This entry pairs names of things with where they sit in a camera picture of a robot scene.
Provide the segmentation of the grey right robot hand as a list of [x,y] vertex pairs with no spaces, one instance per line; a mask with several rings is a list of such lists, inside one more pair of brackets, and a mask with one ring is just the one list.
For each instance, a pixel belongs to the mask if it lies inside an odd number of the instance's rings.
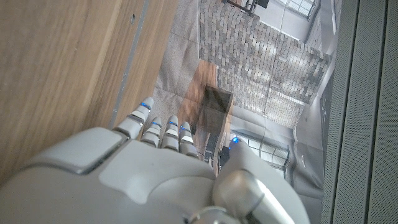
[[115,128],[43,150],[1,186],[2,223],[308,223],[295,190],[241,139],[219,172],[200,160],[188,123],[143,129],[146,98]]

